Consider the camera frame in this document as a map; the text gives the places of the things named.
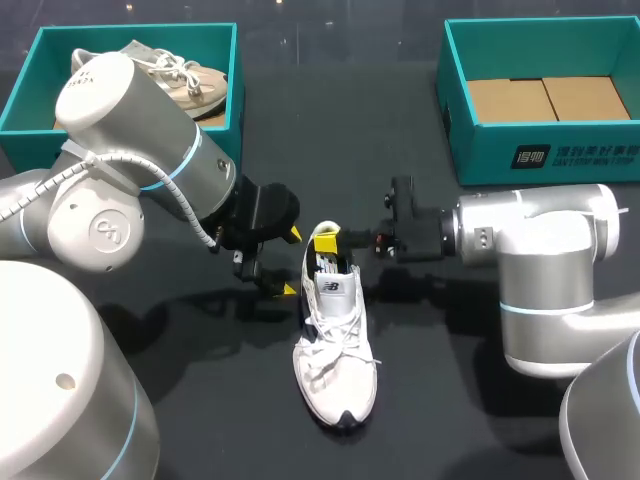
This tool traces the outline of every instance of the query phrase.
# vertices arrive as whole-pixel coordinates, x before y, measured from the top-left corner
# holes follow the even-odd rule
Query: shoelace
[[[359,282],[359,272],[354,268],[356,281]],[[317,308],[314,294],[314,286],[307,285],[307,298],[311,303],[311,315],[306,320],[318,331],[318,338],[312,344],[300,345],[309,357],[308,365],[311,368],[311,380],[318,380],[328,368],[331,368],[342,356],[358,358],[367,363],[380,363],[378,360],[365,357],[360,353],[362,341],[359,335],[359,321],[362,314],[362,293],[358,289],[356,309],[352,315],[346,318],[323,317]]]
[[[178,79],[185,80],[187,82],[189,95],[196,96],[202,94],[200,78],[198,78],[195,73],[189,71],[190,67],[199,67],[200,64],[198,62],[194,62],[193,60],[185,62],[183,57],[174,55],[161,48],[156,49],[156,52],[160,53],[156,63],[149,63],[135,58],[132,58],[132,60],[149,67],[149,73],[169,75],[174,81]]]

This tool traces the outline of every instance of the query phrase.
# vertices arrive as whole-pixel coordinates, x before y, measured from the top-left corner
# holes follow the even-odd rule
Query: shoe sole
[[[221,100],[218,100],[216,103],[212,103],[211,105],[184,110],[184,112],[189,115],[189,117],[191,117],[193,121],[197,122],[198,120],[204,120],[209,117],[220,115],[225,111],[226,107],[227,98],[225,97]]]

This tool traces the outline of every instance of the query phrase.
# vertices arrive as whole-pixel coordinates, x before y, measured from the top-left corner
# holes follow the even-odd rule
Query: white cable
[[[171,192],[173,197],[176,199],[180,208],[184,212],[184,215],[187,221],[193,227],[193,230],[196,232],[198,238],[209,248],[213,248],[216,246],[216,242],[213,238],[211,238],[202,228],[200,222],[198,221],[191,205],[187,201],[186,197],[183,195],[182,191],[175,184],[173,180],[155,163],[150,162],[146,158],[142,158],[138,155],[133,155],[129,153],[110,153],[103,155],[89,155],[86,160],[76,163],[75,165],[63,170],[58,173],[54,177],[50,178],[43,184],[39,185],[35,190],[33,190],[28,195],[24,196],[17,202],[11,204],[8,208],[5,208],[0,211],[0,223],[4,222],[8,218],[11,218],[15,214],[24,210],[26,207],[31,205],[35,200],[40,198],[46,192],[60,186],[62,182],[68,180],[74,175],[79,174],[83,170],[88,169],[89,167],[96,166],[95,162],[120,162],[120,163],[129,163],[131,165],[137,165],[139,167],[144,168],[148,172],[152,173],[158,180],[160,180],[165,187]]]

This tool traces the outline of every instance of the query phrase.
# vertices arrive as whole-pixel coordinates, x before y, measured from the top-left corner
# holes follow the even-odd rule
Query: shoe logo
[[[335,292],[338,290],[340,284],[338,282],[325,282],[322,286],[323,292]]]

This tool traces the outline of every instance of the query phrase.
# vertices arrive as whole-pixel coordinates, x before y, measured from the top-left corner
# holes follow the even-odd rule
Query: shoe
[[[325,425],[349,429],[368,417],[377,390],[376,360],[367,340],[360,269],[352,256],[319,254],[318,235],[336,233],[334,222],[313,231],[302,263],[302,336],[293,368],[302,395]]]
[[[149,75],[157,85],[194,120],[224,111],[227,99],[227,75],[160,48],[152,49],[133,40],[120,50]],[[100,55],[76,48],[71,54],[74,74],[89,60]]]

